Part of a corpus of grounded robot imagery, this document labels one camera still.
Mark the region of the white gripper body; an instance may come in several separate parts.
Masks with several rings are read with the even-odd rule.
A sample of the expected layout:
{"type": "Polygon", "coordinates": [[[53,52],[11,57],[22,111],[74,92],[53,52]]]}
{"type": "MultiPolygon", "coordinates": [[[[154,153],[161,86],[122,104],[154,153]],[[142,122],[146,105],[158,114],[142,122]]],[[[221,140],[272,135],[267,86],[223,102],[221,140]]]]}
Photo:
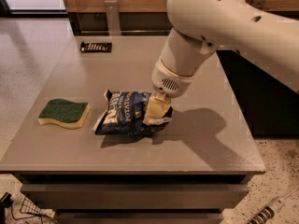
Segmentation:
{"type": "Polygon", "coordinates": [[[177,74],[159,59],[153,69],[151,81],[153,88],[170,98],[182,96],[194,80],[194,74],[189,76],[177,74]]]}

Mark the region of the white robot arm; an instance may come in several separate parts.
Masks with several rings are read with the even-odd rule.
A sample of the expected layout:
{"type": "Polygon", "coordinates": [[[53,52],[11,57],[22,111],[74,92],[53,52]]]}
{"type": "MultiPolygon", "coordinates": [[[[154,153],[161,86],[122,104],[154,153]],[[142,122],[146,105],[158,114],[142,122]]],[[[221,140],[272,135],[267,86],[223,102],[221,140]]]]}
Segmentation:
{"type": "Polygon", "coordinates": [[[171,121],[171,100],[182,96],[218,48],[230,49],[292,89],[299,89],[299,21],[245,0],[167,0],[172,29],[155,64],[143,123],[171,121]]]}

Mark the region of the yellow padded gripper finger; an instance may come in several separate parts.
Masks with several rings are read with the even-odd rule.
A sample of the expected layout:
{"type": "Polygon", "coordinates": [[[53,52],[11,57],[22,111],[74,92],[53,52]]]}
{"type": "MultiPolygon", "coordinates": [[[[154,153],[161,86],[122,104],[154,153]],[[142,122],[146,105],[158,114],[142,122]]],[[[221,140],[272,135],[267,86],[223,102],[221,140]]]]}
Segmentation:
{"type": "Polygon", "coordinates": [[[149,98],[143,123],[145,125],[161,125],[171,121],[166,113],[171,107],[171,99],[165,93],[157,92],[149,98]]]}

